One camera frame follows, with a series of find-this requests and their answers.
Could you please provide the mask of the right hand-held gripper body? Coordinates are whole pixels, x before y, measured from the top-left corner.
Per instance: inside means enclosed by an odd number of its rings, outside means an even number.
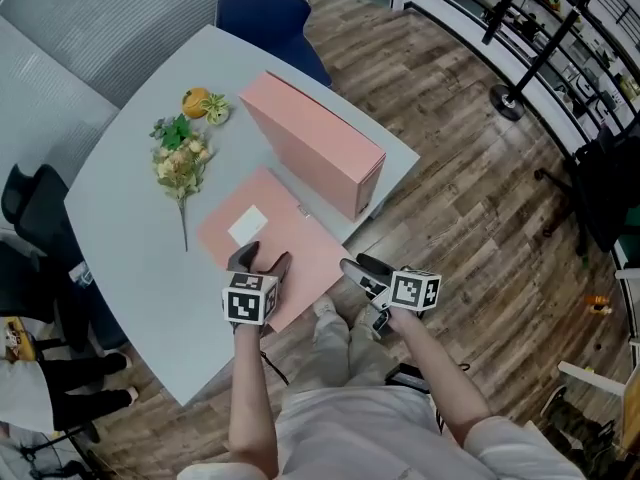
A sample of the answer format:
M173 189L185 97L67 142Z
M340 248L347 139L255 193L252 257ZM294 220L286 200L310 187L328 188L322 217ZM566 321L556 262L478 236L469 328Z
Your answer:
M379 289L371 300L377 314L371 320L371 328L378 337L392 332L388 322L391 307L414 313L422 320L437 305L442 276L420 270L396 270L391 274L390 285Z

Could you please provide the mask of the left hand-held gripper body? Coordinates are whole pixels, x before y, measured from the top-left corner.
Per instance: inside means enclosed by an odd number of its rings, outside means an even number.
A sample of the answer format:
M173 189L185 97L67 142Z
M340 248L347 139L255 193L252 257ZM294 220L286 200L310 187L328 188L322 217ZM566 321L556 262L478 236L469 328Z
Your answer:
M286 275L226 271L227 285L222 289L224 319L236 330L251 325L261 335L276 311Z

